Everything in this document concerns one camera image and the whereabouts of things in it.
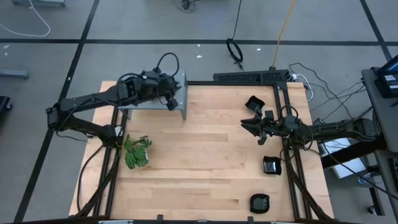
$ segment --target white cable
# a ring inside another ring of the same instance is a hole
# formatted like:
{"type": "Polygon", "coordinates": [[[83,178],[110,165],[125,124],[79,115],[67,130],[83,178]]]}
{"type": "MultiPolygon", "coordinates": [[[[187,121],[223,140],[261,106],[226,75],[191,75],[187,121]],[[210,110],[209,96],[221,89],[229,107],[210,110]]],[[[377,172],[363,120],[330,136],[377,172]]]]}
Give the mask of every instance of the white cable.
{"type": "Polygon", "coordinates": [[[44,19],[40,16],[40,14],[36,11],[35,7],[33,6],[32,0],[29,0],[29,2],[30,2],[30,5],[32,6],[33,11],[35,11],[35,13],[37,14],[37,16],[43,21],[43,23],[44,23],[44,24],[47,26],[47,28],[49,29],[49,31],[48,31],[46,34],[44,34],[44,35],[21,34],[21,33],[18,33],[18,32],[15,32],[15,31],[12,31],[12,30],[8,29],[7,27],[3,26],[1,23],[0,23],[0,26],[3,27],[6,31],[8,31],[8,32],[10,32],[10,33],[17,34],[17,35],[23,35],[23,36],[26,36],[26,37],[46,37],[46,36],[48,36],[48,35],[50,34],[50,32],[51,32],[50,26],[45,22],[45,20],[44,20],[44,19]]]}
{"type": "Polygon", "coordinates": [[[311,97],[310,97],[309,99],[307,99],[307,102],[310,101],[310,100],[312,100],[312,98],[313,98],[313,91],[312,91],[311,85],[310,85],[310,83],[308,82],[307,78],[305,78],[305,76],[304,76],[304,75],[301,75],[301,74],[292,74],[292,77],[293,77],[294,80],[297,80],[297,77],[303,77],[303,78],[305,79],[305,81],[307,82],[307,86],[309,87],[309,89],[310,89],[310,91],[311,91],[311,97]]]}

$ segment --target wooden table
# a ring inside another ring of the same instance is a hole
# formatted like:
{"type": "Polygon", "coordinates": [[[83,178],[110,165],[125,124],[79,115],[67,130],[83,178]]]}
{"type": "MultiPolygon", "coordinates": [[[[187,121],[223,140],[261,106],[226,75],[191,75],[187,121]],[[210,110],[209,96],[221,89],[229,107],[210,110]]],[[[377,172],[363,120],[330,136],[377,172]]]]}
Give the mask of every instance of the wooden table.
{"type": "MultiPolygon", "coordinates": [[[[103,82],[101,91],[114,84],[103,82]]],[[[288,83],[288,87],[291,105],[310,124],[302,83],[288,83]]],[[[241,119],[254,117],[244,105],[252,95],[266,102],[263,109],[277,114],[274,92],[268,86],[189,86],[186,121],[179,111],[133,111],[126,133],[133,138],[148,135],[153,146],[144,168],[128,169],[122,154],[111,218],[154,220],[163,214],[165,220],[247,220],[253,216],[255,221],[293,221],[285,164],[282,162],[280,176],[262,172],[264,156],[279,157],[280,137],[268,137],[265,145],[258,146],[258,138],[240,127],[241,119]],[[249,211],[249,199],[257,193],[270,196],[270,209],[265,214],[249,211]]],[[[110,106],[98,108],[93,122],[109,124],[112,112],[110,106]]],[[[100,145],[99,139],[89,139],[82,164],[100,145]]],[[[318,150],[316,144],[312,149],[318,150]]],[[[85,170],[81,205],[96,190],[103,153],[85,170]]],[[[301,155],[307,189],[332,217],[319,155],[310,151],[301,151],[301,155]]],[[[302,196],[298,189],[296,192],[304,217],[302,196]]],[[[70,214],[76,212],[75,194],[70,214]]]]}

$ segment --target gray floor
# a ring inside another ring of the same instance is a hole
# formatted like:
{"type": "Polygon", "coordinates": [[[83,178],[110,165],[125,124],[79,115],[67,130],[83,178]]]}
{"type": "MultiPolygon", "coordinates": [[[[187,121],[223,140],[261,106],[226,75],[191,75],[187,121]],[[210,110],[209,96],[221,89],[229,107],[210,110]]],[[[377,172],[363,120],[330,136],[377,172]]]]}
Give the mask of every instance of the gray floor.
{"type": "MultiPolygon", "coordinates": [[[[79,39],[93,0],[68,0],[67,7],[37,7],[48,22],[50,39],[79,39]]],[[[174,0],[101,0],[89,39],[218,39],[233,34],[238,0],[202,0],[191,14],[178,11],[174,0]]],[[[370,1],[369,8],[386,41],[397,41],[396,0],[370,1]]],[[[236,39],[276,40],[290,1],[243,1],[236,39]]],[[[0,1],[0,23],[26,33],[45,33],[45,26],[27,6],[0,1]]],[[[0,38],[21,38],[0,29],[0,38]]],[[[359,1],[298,0],[287,25],[284,40],[377,41],[359,1]]],[[[77,44],[0,44],[0,68],[28,70],[29,80],[0,78],[0,95],[12,97],[14,109],[0,129],[0,223],[12,222],[47,130],[46,107],[58,99],[77,44]]],[[[242,45],[244,69],[266,70],[272,63],[274,45],[242,45]]],[[[389,47],[392,55],[398,47],[389,47]]],[[[86,44],[78,62],[68,97],[96,92],[103,80],[115,80],[126,72],[155,67],[165,52],[175,52],[189,80],[212,80],[214,73],[238,72],[225,45],[111,45],[86,44]]],[[[277,68],[301,62],[317,71],[330,88],[341,91],[359,81],[361,70],[386,62],[380,47],[298,46],[279,49],[277,68]]],[[[173,70],[175,62],[165,58],[162,70],[173,70]]],[[[293,67],[311,83],[322,83],[311,72],[293,67]]],[[[308,104],[316,107],[327,100],[314,87],[308,104]]],[[[339,103],[331,101],[312,111],[313,120],[323,118],[339,103]]],[[[370,106],[366,92],[347,102],[357,116],[370,106]]],[[[93,111],[79,114],[91,119],[93,111]]],[[[326,121],[349,118],[340,108],[326,121]]],[[[52,139],[42,172],[30,201],[25,221],[63,218],[68,215],[85,144],[52,139]]],[[[366,211],[371,205],[368,189],[348,187],[325,171],[335,217],[347,222],[394,223],[388,199],[381,194],[385,217],[366,211]]]]}

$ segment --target yellow cable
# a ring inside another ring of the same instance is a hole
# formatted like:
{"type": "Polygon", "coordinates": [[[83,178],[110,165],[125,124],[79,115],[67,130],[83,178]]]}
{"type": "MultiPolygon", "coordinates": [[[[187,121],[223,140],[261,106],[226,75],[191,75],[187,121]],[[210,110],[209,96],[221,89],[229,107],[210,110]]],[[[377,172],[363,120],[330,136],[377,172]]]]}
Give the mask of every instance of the yellow cable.
{"type": "Polygon", "coordinates": [[[292,4],[290,5],[289,13],[287,14],[287,17],[286,17],[284,26],[282,27],[282,30],[280,31],[279,38],[278,38],[278,44],[276,45],[276,51],[275,51],[274,62],[272,63],[272,66],[273,66],[273,67],[275,67],[276,58],[277,58],[277,56],[278,56],[279,43],[280,43],[280,40],[281,40],[281,38],[282,38],[283,33],[285,32],[285,27],[286,27],[287,21],[289,20],[290,15],[291,15],[291,13],[292,13],[292,11],[293,11],[293,7],[294,7],[294,2],[295,2],[295,1],[296,1],[296,0],[292,0],[292,4]]]}

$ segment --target potted plant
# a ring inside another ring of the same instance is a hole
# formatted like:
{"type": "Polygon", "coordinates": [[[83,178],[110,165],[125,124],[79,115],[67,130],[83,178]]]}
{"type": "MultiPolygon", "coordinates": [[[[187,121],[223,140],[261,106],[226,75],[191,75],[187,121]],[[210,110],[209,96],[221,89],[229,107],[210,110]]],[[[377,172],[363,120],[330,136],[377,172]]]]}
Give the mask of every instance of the potted plant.
{"type": "Polygon", "coordinates": [[[148,153],[147,149],[152,145],[152,141],[148,139],[148,136],[141,136],[137,141],[130,138],[130,134],[127,135],[126,141],[124,142],[124,148],[126,154],[124,155],[124,161],[129,169],[134,169],[136,166],[144,167],[148,164],[148,153]]]}

